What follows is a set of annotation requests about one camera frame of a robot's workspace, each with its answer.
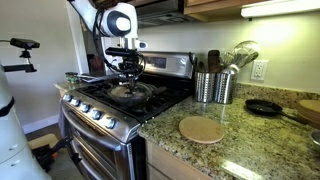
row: floor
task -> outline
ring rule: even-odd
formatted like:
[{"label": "floor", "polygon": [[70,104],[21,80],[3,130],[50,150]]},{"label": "floor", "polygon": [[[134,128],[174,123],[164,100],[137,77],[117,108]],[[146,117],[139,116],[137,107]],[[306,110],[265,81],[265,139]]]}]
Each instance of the floor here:
[{"label": "floor", "polygon": [[[26,134],[26,137],[28,141],[31,141],[50,133],[54,134],[58,140],[61,139],[58,124],[54,124],[38,131]],[[83,179],[78,169],[69,158],[68,152],[65,148],[62,148],[58,151],[58,157],[51,164],[50,168],[51,169],[49,170],[48,174],[52,177],[53,180]]]}]

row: electrical outlet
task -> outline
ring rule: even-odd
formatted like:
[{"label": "electrical outlet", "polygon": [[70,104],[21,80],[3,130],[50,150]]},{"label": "electrical outlet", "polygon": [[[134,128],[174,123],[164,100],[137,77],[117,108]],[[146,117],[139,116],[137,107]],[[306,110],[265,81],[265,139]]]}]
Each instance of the electrical outlet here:
[{"label": "electrical outlet", "polygon": [[251,72],[252,80],[263,81],[267,72],[268,60],[254,60]]}]

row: control knob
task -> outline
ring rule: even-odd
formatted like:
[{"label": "control knob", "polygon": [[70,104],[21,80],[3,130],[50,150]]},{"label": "control knob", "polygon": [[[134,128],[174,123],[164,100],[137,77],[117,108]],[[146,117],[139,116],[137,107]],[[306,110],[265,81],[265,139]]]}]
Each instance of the control knob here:
[{"label": "control knob", "polygon": [[99,111],[99,110],[93,110],[92,112],[91,112],[91,118],[92,119],[94,119],[94,120],[99,120],[100,119],[100,117],[101,117],[101,114],[102,114],[102,112],[101,111]]},{"label": "control knob", "polygon": [[77,98],[73,98],[70,102],[70,104],[72,104],[75,107],[78,107],[80,105],[80,100]]},{"label": "control knob", "polygon": [[112,129],[114,127],[116,123],[115,118],[113,117],[106,117],[106,119],[104,120],[103,125],[108,128],[108,129]]},{"label": "control knob", "polygon": [[89,104],[86,104],[86,103],[81,103],[80,104],[80,110],[84,113],[87,113],[89,112],[90,110],[90,105]]},{"label": "control knob", "polygon": [[64,101],[70,102],[72,99],[72,96],[70,94],[65,94],[62,99]]}]

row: pan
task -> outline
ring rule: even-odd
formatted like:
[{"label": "pan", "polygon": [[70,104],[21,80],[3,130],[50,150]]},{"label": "pan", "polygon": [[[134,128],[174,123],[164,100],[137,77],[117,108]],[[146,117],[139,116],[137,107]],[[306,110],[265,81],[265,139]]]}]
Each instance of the pan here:
[{"label": "pan", "polygon": [[302,124],[307,124],[305,121],[299,119],[298,117],[290,116],[284,113],[282,107],[269,101],[265,100],[257,100],[257,99],[249,99],[246,100],[246,107],[249,111],[254,114],[259,114],[262,116],[276,116],[282,115],[289,119],[295,120]]}]

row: white wall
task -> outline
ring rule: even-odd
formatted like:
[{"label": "white wall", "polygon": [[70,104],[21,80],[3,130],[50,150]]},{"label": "white wall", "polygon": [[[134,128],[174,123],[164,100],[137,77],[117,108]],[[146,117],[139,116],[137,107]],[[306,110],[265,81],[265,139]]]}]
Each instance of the white wall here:
[{"label": "white wall", "polygon": [[258,59],[269,60],[263,82],[250,80],[252,63],[238,82],[320,93],[320,12],[160,26],[139,30],[148,50],[194,52],[206,60],[209,50],[229,51],[245,40],[261,46]]},{"label": "white wall", "polygon": [[[17,115],[24,130],[57,122],[59,92],[54,83],[65,80],[65,72],[78,72],[65,0],[7,0],[0,1],[0,39],[12,37],[40,42],[33,49],[31,62],[38,72],[6,73]],[[21,64],[22,49],[0,43],[3,65]]]}]

